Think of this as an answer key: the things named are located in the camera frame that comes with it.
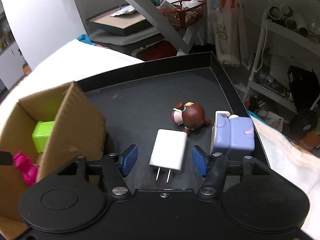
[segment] white pipe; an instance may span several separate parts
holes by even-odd
[[[292,31],[296,31],[298,29],[297,22],[293,18],[288,18],[285,20],[285,26]]]
[[[282,13],[281,20],[285,21],[287,18],[291,18],[293,16],[293,10],[289,5],[283,4],[280,6],[280,9]]]
[[[307,27],[306,22],[304,21],[302,15],[299,13],[296,13],[294,15],[294,19],[296,20],[297,25],[298,25],[298,33],[305,38],[308,37],[309,30],[308,30],[308,27]]]
[[[269,8],[269,16],[273,19],[273,20],[280,20],[282,13],[281,10],[279,9],[279,7],[277,6],[271,6]]]

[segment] blue gripper pad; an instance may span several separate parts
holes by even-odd
[[[123,177],[129,175],[138,158],[138,147],[135,144],[130,145],[120,156],[118,164]]]
[[[209,169],[208,163],[210,161],[210,156],[207,155],[198,145],[193,146],[192,148],[192,161],[196,167],[200,176],[207,176]]]

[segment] cardboard box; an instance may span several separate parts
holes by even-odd
[[[55,121],[42,155],[32,141],[38,121]],[[76,83],[71,82],[20,99],[0,135],[0,151],[23,151],[39,164],[37,181],[77,155],[99,160],[105,139],[105,117]],[[26,226],[18,211],[21,193],[28,188],[12,165],[0,165],[0,232],[13,239]]]

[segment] black bag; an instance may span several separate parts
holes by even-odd
[[[320,94],[320,85],[315,72],[290,66],[288,77],[297,112],[310,109]]]

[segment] red object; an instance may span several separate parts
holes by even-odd
[[[22,151],[12,157],[13,165],[22,172],[22,177],[25,183],[32,186],[36,183],[38,173],[37,166],[32,164],[31,158],[25,156]]]
[[[186,29],[190,25],[193,25],[193,23],[199,21],[202,18],[203,7],[206,4],[204,1],[199,1],[200,4],[197,6],[189,9],[182,9],[183,1],[190,2],[191,0],[179,0],[172,2],[171,4],[174,5],[178,11],[159,10],[177,30]]]
[[[220,1],[222,8],[226,5],[226,2],[227,2],[227,0],[221,0],[221,1]],[[235,6],[235,0],[231,0],[231,6],[230,6],[230,8],[235,8],[235,7],[236,7],[236,6]]]
[[[246,103],[244,104],[244,107],[245,107],[246,109],[248,109],[250,105],[251,105],[251,103],[250,103],[250,101],[248,100],[248,101],[246,101]]]
[[[137,58],[143,61],[155,60],[165,57],[174,57],[177,55],[177,50],[168,41],[160,41],[143,51],[137,53]]]

